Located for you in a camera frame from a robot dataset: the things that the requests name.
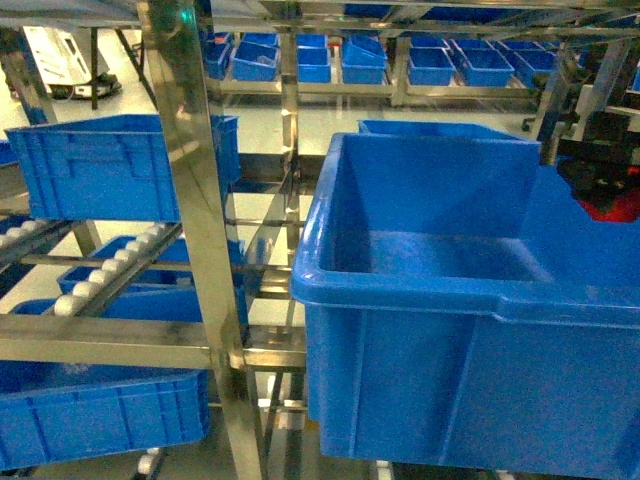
blue storage bin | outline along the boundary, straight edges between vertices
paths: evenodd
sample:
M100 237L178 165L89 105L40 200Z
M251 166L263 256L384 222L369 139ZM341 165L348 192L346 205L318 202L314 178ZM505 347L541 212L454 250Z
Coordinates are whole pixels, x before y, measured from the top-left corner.
M342 81L344 83L363 83L380 85L384 81L386 67L349 65L342 62Z
M391 6L389 5L359 5L357 3L347 3L344 6L344 14L353 17L382 18Z
M13 313L36 315L53 300ZM110 318L201 321L193 291L123 295ZM0 362L0 470L197 442L209 430L207 372Z
M635 478L640 222L593 222L538 157L334 136L291 285L324 454Z
M245 33L242 41L264 45L265 47L277 47L279 38L277 33Z
M551 74L555 69L556 56L553 53L523 50L514 52L516 77L527 87L535 88L536 74Z
M411 37L411 46L414 48L444 48L449 49L449 44L441 38Z
M204 62L209 77L224 80L229 67L231 45L228 43L213 43L207 51Z
M514 73L496 50L464 50L458 69L470 87L506 87Z
M522 137L494 130L486 125L477 123L447 123L447 122L405 122L401 120L360 120L360 133L375 133L382 135L408 135L419 137L457 137L480 138L484 140L514 140L521 141Z
M297 36L298 48L327 48L328 40L326 35L314 33L302 33Z
M331 83L331 53L328 48L298 49L298 80Z
M633 82L633 86L631 90L634 92L640 92L640 69L638 69L638 73L636 74L636 80Z
M465 50L495 50L489 42L484 40L449 40L451 42L451 57L456 68L460 69L465 60Z
M503 42L495 42L494 45L497 50L500 50L503 53L510 52L512 50L544 50L544 47L538 42L517 42L505 40Z
M279 59L280 50L277 48L241 42L231 54L233 78L248 82L273 82Z
M409 81L412 85L451 83L456 69L442 48L412 48L409 52Z
M433 7L422 18L448 23L487 23L517 15L522 10L514 8L455 8Z
M240 177L238 117L212 117L221 190ZM6 131L34 218L179 222L158 115L116 115Z
M386 67L387 54L377 38L352 35L342 44L342 62L347 65Z
M115 253L125 248L127 243L135 240L133 236L115 237L89 256L91 258L113 258ZM229 257L231 263L241 265L244 263L244 242L228 242ZM158 257L161 261L188 262L189 253L187 252L187 244L183 238L177 239ZM58 285L62 293L70 293L78 282L85 281L93 267L74 267L58 277ZM236 298L238 300L238 316L241 323L248 323L249 314L247 311L247 302L245 299L245 290L243 286L243 276L234 274L234 283L236 285ZM171 270L146 270L142 273L135 283L131 284L127 289L127 293L135 292L156 292L162 291L180 291L184 289L193 289L193 274L191 272L176 272Z
M18 157L13 153L13 150L11 150L9 142L6 140L0 140L0 166L16 163L17 161Z

horizontal metal bar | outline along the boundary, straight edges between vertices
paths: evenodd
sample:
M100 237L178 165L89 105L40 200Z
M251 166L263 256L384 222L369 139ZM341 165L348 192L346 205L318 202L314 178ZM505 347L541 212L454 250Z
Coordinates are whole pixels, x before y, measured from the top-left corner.
M536 91L528 88L495 88L495 87L434 87L409 85L407 95L427 98L450 99L515 99L532 100L536 98Z
M284 171L281 154L244 153L240 155L240 163L242 165L241 184L270 183L274 188L271 193L276 193L279 190ZM300 181L302 183L316 183L324 163L324 155L300 155L298 163L300 165ZM234 186L234 192L238 189L244 191L244 188L242 185Z
M268 227L286 227L288 225L304 227L304 220L249 220L243 218L237 218L235 220L227 220L227 225L233 225L236 227L259 227L260 225L266 225Z
M248 367L305 368L304 328L251 325L245 330ZM210 354L201 323L0 315L1 360L208 369Z
M278 82L243 82L224 80L220 90L227 95L281 95L282 84ZM308 95L352 95L362 97L390 97L393 85L365 85L347 83L300 83L298 92Z
M57 267L101 267L104 258L92 258L92 257L74 257L68 255L46 255L46 254L31 254L23 257L21 262L26 265L54 265ZM170 272L190 272L191 264L189 262L177 262L177 261L160 261L156 260L147 267L147 270L166 270ZM260 271L265 272L267 270L280 270L291 271L291 268L286 265L233 265L232 270L234 272L242 273L246 271Z
M187 322L0 315L0 358L210 368L204 326Z
M637 28L603 28L603 27L537 27L533 26L526 30L510 26L476 25L476 24L438 24L432 20L419 20L411 24L402 22L367 21L366 19L345 18L337 16L327 16L326 18L302 18L294 20L286 19L249 19L246 17L222 17L217 16L216 26L224 25L225 28L242 29L251 31L253 29L264 29L269 25L274 29L289 29L295 33L328 33L344 35L353 30L404 30L406 32L432 33L438 36L450 36L456 38L481 38L488 35L505 35L509 38L517 39L547 39L556 40L568 37L589 36L592 38L618 39L635 38L639 35Z
M259 398L258 408L262 410L268 410L271 408L271 399ZM222 408L222 404L218 402L209 402L209 408ZM284 405L278 405L275 407L278 412L306 412L309 408L300 400L285 400Z
M304 327L267 327L248 329L244 361L255 371L303 371L306 369Z
M0 247L0 266L15 262L48 243L62 239L73 226L73 222L50 222L28 235L18 238L15 242Z
M269 0L272 2L285 2L287 0ZM344 0L298 0L298 3L344 4ZM366 5L418 5L424 0L355 0L349 3ZM434 7L459 7L459 8L617 8L637 7L634 0L446 0L429 2Z

large blue crate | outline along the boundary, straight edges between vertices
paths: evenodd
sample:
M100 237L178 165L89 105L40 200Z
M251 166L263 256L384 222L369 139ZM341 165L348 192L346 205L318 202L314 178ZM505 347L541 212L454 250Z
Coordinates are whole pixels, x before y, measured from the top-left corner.
M240 177L238 117L211 117L221 190ZM158 115L6 131L35 218L179 222Z
M493 45L485 40L462 39L449 40L449 42L451 43L451 58L456 68L462 67L465 50L495 50Z
M422 18L447 23L487 23L520 13L513 8L434 7Z
M13 313L37 315L53 300ZM201 321L193 291L123 295L109 318ZM209 429L207 372L0 362L0 470L197 442Z
M444 48L449 49L449 44L441 38L412 37L411 46L414 48Z
M277 33L245 33L242 41L264 45L265 47L277 47L280 39Z
M386 67L387 54L377 38L352 35L342 44L342 62L346 65Z
M409 81L412 85L451 83L456 69L443 48L412 48L409 52Z
M538 42L523 42L523 41L509 41L494 43L497 50L503 53L510 52L512 50L544 50L544 47Z
M231 58L231 48L229 43L210 44L204 59L209 77L224 80Z
M16 163L18 156L11 150L11 145L6 140L0 140L0 166Z
M324 454L636 478L640 222L593 222L538 161L334 136L291 286Z
M516 77L529 88L535 88L535 75L549 75L555 69L556 56L553 53L522 50L514 52L514 57Z
M115 237L102 247L91 253L92 258L113 258L115 253L125 248L127 243L135 240L132 236ZM231 263L241 265L244 263L244 245L243 242L228 242L229 258ZM171 244L159 257L160 261L188 262L189 253L187 252L187 244L183 238L177 239ZM74 267L58 277L58 285L62 293L70 293L78 282L86 281L93 267ZM236 298L238 301L238 316L240 322L248 323L247 302L245 299L245 289L243 277L241 274L234 274L234 283L236 285ZM131 284L127 289L127 293L135 292L156 292L156 291L177 291L184 289L193 289L194 281L191 272L177 272L171 270L146 270L142 273L135 283Z
M353 17L382 18L389 13L389 5L359 5L347 3L344 6L344 14Z
M470 87L506 87L514 73L497 50L464 50L458 69Z
M360 120L360 133L419 137L480 138L484 140L522 140L477 123L407 122L402 120Z
M301 33L296 37L298 48L327 48L328 39L326 35L315 33Z
M331 52L328 48L298 48L298 80L331 83Z
M380 85L384 81L386 67L368 65L349 65L342 61L342 81L344 83L363 83Z
M233 78L247 82L273 82L278 73L280 50L241 42L231 54Z

stainless steel rack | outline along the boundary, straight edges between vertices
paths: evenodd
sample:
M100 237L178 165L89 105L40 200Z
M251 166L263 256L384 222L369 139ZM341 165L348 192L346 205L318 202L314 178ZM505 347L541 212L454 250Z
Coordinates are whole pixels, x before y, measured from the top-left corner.
M322 159L304 157L298 151L298 103L300 94L371 95L391 98L403 105L408 97L484 98L512 96L527 99L526 89L467 87L413 87L407 84L406 60L409 39L415 33L457 38L537 39L561 42L558 68L548 83L533 128L543 142L547 162L553 159L557 138L558 112L575 72L574 50L587 43L608 42L609 48L595 82L588 110L602 110L624 95L631 71L640 60L636 27L611 27L612 20L640 13L636 0L447 0L350 3L384 3L392 6L382 19L347 18L344 2L301 0L223 2L238 4L244 16L215 14L196 18L193 0L140 0L137 16L148 52L151 79L182 224L162 237L152 253L117 278L85 308L88 315L99 314L146 268L187 269L193 272L203 315L202 324L103 320L92 316L60 318L54 316L0 316L0 359L56 362L85 362L116 365L143 365L210 369L220 397L226 431L233 454L234 469L240 480L266 479L268 452L272 444L275 412L280 405L282 375L292 374L294 395L300 400L301 372L305 368L304 331L283 319L280 327L241 327L235 303L232 273L245 273L249 307L255 298L289 299L288 278L297 248L300 227L299 196L313 190ZM135 26L134 12L123 7L119 15L109 11L77 16L64 8L56 11L8 12L0 7L11 25L64 23L90 27ZM214 11L220 0L213 1ZM443 25L422 20L435 6L461 8L510 8L522 10L492 24ZM242 83L205 79L198 40L198 22L213 24L219 30L240 32L277 31L281 35L282 65L280 81ZM379 31L384 37L398 37L394 77L389 85L299 84L296 65L296 34L319 32L344 35L353 31ZM31 123L55 122L44 86L27 61L21 33L10 27L0 29L0 55ZM243 156L245 178L238 192L273 195L264 219L235 217L233 196L221 202L217 172L209 165L214 158L210 114L222 114L223 93L265 93L282 97L283 154ZM179 113L188 106L188 113ZM11 208L4 213L11 213ZM247 265L232 266L227 239L237 239L238 225L256 225L257 233L247 249ZM60 228L78 229L86 255L93 247L91 225L62 223ZM156 257L180 229L186 233L191 264L159 265ZM269 265L275 240L282 229L287 233L288 265ZM266 251L259 249L267 246ZM53 257L32 254L33 249L0 248L0 258L27 264L85 265L87 258ZM293 313L290 300L287 317ZM263 428L256 395L255 372L276 372L276 382Z

white roller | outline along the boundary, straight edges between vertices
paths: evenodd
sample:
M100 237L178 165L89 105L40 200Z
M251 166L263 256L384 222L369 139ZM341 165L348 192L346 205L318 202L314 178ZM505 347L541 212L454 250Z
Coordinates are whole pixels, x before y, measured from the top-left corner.
M129 250L130 252L142 252L144 251L144 249L147 247L148 245L145 245L144 243L140 243L137 242L135 240L131 240L130 242L127 242L127 244L124 246L125 250Z
M102 288L101 285L93 282L78 282L75 287L73 287L73 292L71 294L74 297L83 297L83 298L91 298L96 295Z
M107 270L94 270L89 274L89 278L87 278L87 280L97 285L105 285L109 283L115 276L115 272L108 272Z
M125 250L124 248L121 248L116 252L113 258L115 258L116 260L121 260L125 263L130 263L136 259L136 252L132 252L131 250Z
M68 317L76 314L86 303L86 298L63 295L56 300L53 313L59 317Z
M140 242L144 245L148 245L155 240L155 235L149 235L148 233L143 233L142 235L138 235L136 237L136 242Z
M109 258L105 260L102 264L102 270L106 270L107 272L121 272L126 268L126 263L122 260L116 260L115 258Z
M155 455L141 456L140 460L138 460L138 473L140 475L149 475L155 459Z
M10 238L20 238L20 237L24 237L25 235L29 235L29 232L27 232L22 228L12 227L9 230L7 230L7 233L5 235Z
M6 247L10 243L13 243L15 238L7 237L6 235L0 235L0 248Z
M159 235L162 233L167 226L164 223L156 223L155 225L147 228L144 233L147 235Z
M40 225L38 225L38 222L34 220L27 220L26 222L23 222L20 228L26 230L27 232L35 232L40 228Z

